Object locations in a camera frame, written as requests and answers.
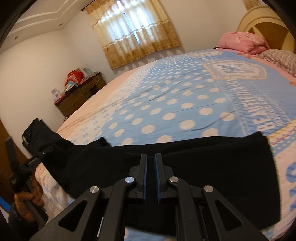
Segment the hand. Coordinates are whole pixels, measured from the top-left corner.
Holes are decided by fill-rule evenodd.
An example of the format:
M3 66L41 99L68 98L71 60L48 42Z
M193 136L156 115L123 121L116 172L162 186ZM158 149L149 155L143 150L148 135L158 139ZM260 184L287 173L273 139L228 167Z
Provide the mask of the hand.
M43 206L44 201L41 199L42 193L37 185L37 182L32 180L32 193L28 192L18 192L15 194L15 207L18 213L23 217L27 222L31 223L36 221L35 217L32 215L26 204L24 203L25 200L32 200L34 204L37 206Z

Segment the curtain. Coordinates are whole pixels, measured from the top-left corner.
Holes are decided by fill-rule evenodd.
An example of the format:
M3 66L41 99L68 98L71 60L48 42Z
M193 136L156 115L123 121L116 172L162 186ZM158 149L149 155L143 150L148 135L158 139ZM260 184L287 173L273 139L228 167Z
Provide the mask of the curtain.
M86 10L111 69L180 46L158 0L95 0Z

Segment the screw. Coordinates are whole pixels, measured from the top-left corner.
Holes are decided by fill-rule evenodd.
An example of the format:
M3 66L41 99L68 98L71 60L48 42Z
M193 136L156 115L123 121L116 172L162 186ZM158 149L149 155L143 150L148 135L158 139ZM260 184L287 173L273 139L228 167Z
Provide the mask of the screw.
M176 183L176 182L179 181L179 178L177 178L177 177L170 177L169 180L170 180L171 183Z
M204 190L206 192L212 192L214 190L214 188L212 186L210 186L210 185L207 185L207 186L204 187Z
M126 177L124 180L126 183L132 183L135 179L133 177Z
M100 188L97 186L92 186L89 190L91 193L97 193L100 190Z

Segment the bed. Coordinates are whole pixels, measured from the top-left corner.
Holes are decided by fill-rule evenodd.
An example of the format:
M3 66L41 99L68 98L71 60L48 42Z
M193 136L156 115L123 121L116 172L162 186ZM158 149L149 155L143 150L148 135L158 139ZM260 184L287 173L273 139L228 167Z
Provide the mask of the bed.
M249 10L238 31L262 35L271 48L294 52L293 37L267 6ZM274 154L281 193L281 220L262 232L275 240L296 216L295 83L277 66L237 51L186 53L120 75L71 115L58 133L74 144L86 145L104 136L117 146L262 131ZM51 220L74 199L43 164L35 177ZM125 240L135 239L174 240L126 228Z

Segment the ceiling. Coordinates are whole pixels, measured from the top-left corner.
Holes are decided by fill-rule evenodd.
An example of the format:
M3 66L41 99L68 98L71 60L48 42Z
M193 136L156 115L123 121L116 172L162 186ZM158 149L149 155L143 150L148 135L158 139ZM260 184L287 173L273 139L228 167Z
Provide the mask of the ceiling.
M37 0L13 26L0 53L28 38L63 29L91 1Z

